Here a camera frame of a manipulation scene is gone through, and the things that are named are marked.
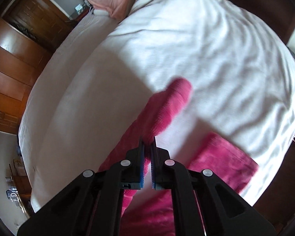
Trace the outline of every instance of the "round silver bolt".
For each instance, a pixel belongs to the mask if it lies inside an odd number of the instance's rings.
[[[120,164],[121,166],[127,167],[131,164],[131,162],[129,160],[122,160]]]
[[[175,161],[173,161],[173,160],[166,160],[165,161],[165,165],[167,165],[167,166],[173,166],[173,165],[175,165]]]
[[[93,176],[93,171],[92,170],[85,170],[83,172],[83,176],[84,177],[90,177],[90,176]]]
[[[210,169],[206,169],[206,170],[203,170],[203,175],[205,175],[205,176],[212,176],[213,175],[213,172],[212,172],[212,170],[210,170]]]

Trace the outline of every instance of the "wooden wardrobe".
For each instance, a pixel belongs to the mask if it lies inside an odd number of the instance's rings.
[[[0,131],[18,133],[31,89],[51,56],[0,18]]]

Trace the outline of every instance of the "bed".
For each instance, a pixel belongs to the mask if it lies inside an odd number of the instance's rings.
[[[33,87],[19,130],[33,209],[97,171],[149,97],[177,76],[191,82],[191,100],[157,145],[186,163],[208,132],[219,133],[259,165],[241,192],[253,205],[295,134],[288,48],[228,0],[136,0],[119,24],[104,11],[84,17]],[[128,210],[152,198],[150,188]]]

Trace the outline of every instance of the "pink towel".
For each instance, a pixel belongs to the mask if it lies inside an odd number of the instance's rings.
[[[102,163],[99,171],[107,170],[115,162],[124,159],[129,149],[138,146],[140,136],[145,144],[150,144],[187,104],[190,93],[191,84],[186,79],[178,78],[165,91],[152,95],[138,118]],[[144,161],[144,176],[150,162],[150,154],[147,154]],[[210,133],[186,167],[199,172],[210,168],[230,187],[240,192],[257,171],[258,165],[225,139]],[[122,214],[135,193],[136,190],[124,191]],[[175,235],[170,191],[161,191],[157,197],[141,207],[124,214],[120,235]]]

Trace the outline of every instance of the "mattress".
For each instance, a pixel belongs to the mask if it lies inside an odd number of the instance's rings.
[[[149,97],[177,76],[191,82],[191,100],[157,145],[186,163],[208,132],[219,133],[259,165],[241,192],[253,205],[295,134],[287,47],[227,0],[136,0],[119,25],[101,17],[78,24],[29,96],[19,138],[34,210],[83,170],[97,171]],[[126,212],[153,197],[148,181]]]

